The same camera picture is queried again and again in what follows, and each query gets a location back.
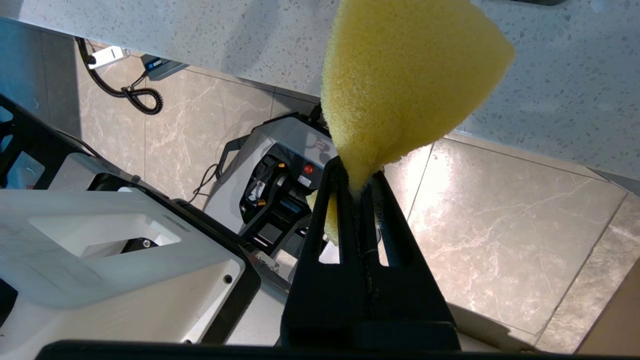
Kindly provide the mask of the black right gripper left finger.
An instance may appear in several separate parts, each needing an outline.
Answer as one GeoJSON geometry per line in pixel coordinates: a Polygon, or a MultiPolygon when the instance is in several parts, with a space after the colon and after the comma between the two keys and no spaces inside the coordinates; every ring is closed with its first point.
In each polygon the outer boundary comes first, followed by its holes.
{"type": "Polygon", "coordinates": [[[373,245],[373,215],[361,215],[340,157],[325,167],[294,282],[281,319],[284,347],[371,350],[365,255],[373,245]],[[329,202],[336,196],[339,263],[320,262],[329,202]]]}

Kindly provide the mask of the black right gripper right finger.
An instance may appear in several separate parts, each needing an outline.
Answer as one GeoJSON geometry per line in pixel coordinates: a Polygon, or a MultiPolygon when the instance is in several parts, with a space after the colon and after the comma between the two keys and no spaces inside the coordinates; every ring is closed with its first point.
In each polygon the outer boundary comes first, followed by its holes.
{"type": "Polygon", "coordinates": [[[455,319],[381,171],[359,198],[365,342],[380,349],[458,350],[455,319]]]}

